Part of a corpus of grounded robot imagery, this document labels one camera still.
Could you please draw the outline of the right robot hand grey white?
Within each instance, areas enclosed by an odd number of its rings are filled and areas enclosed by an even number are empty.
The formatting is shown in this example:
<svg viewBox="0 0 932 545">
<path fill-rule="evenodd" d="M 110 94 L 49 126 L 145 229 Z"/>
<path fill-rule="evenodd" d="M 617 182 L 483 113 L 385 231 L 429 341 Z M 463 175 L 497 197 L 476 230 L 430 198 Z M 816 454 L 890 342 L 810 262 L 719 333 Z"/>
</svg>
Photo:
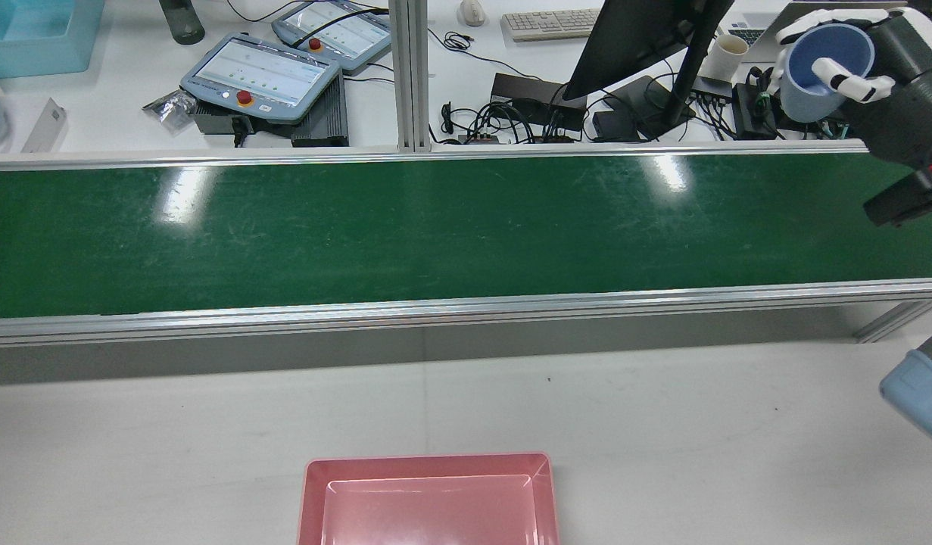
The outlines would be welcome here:
<svg viewBox="0 0 932 545">
<path fill-rule="evenodd" d="M 912 8 L 822 9 L 776 35 L 768 86 L 799 123 L 840 111 L 874 157 L 932 170 L 932 21 Z"/>
</svg>

